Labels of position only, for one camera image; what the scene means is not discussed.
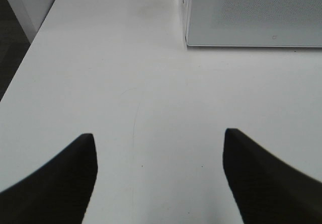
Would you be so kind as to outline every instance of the perforated panel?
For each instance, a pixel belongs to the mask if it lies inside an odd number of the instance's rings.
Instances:
[[[189,45],[322,46],[322,0],[192,0],[190,10]]]

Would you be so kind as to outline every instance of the white tabletop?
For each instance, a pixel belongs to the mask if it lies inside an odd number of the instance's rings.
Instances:
[[[84,223],[241,224],[227,127],[322,180],[322,51],[187,50],[180,8],[56,0],[0,102],[0,190],[92,132]]]

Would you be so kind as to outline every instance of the gray carpet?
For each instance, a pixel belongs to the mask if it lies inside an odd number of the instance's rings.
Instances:
[[[7,0],[0,0],[0,101],[30,43]]]

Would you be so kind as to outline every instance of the white wall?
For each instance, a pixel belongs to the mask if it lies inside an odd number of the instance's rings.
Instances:
[[[31,42],[54,0],[8,0]]]

